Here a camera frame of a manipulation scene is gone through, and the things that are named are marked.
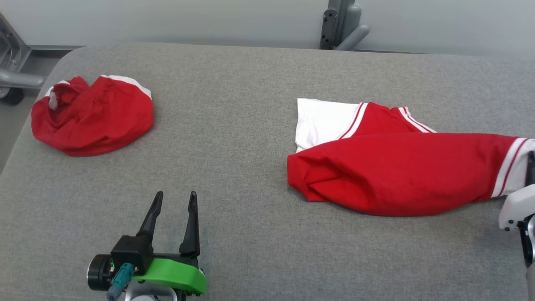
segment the white wall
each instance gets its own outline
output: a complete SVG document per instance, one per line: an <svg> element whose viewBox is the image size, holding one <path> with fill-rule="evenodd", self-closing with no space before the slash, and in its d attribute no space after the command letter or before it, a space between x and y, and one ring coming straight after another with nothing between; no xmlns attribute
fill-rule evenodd
<svg viewBox="0 0 535 301"><path fill-rule="evenodd" d="M328 0L0 0L29 45L319 48ZM535 56L535 0L356 0L365 50Z"/></svg>

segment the gray floor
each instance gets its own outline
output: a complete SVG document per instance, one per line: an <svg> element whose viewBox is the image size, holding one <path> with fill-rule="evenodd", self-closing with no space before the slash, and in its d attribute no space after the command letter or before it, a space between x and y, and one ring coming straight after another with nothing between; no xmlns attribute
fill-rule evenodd
<svg viewBox="0 0 535 301"><path fill-rule="evenodd" d="M21 71L48 76L66 53L65 51L32 51ZM14 107L0 103L0 173L4 169L38 93L39 89L25 89L24 99Z"/></svg>

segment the caster wheel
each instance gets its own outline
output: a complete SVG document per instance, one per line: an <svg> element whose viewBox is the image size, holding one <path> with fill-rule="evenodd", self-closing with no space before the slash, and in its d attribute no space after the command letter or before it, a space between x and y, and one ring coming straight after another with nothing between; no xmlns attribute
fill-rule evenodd
<svg viewBox="0 0 535 301"><path fill-rule="evenodd" d="M3 97L0 98L0 102L5 103L9 106L18 105L24 98L24 93L21 88L10 88L9 92Z"/></svg>

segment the green plastic bracket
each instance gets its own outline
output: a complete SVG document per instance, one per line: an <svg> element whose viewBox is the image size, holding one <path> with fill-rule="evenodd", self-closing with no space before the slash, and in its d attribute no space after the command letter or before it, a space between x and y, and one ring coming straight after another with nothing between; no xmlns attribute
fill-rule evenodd
<svg viewBox="0 0 535 301"><path fill-rule="evenodd" d="M135 275L132 280L145 280L193 294L206 293L206 276L199 269L167 258L155 258L145 275Z"/></svg>

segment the gray fabric surface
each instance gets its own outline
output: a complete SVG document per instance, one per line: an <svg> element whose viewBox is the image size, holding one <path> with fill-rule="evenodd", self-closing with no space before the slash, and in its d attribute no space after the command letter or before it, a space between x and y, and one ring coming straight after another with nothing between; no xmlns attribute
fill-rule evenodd
<svg viewBox="0 0 535 301"><path fill-rule="evenodd" d="M525 300L501 200L430 217L306 202L286 182L296 99L408 106L440 132L535 137L535 63L499 58L118 44L64 57L46 89L100 74L152 91L154 127L118 151L68 157L28 119L0 176L0 299L104 300L87 266L134 234L164 191L157 252L176 252L199 197L199 300Z"/></svg>

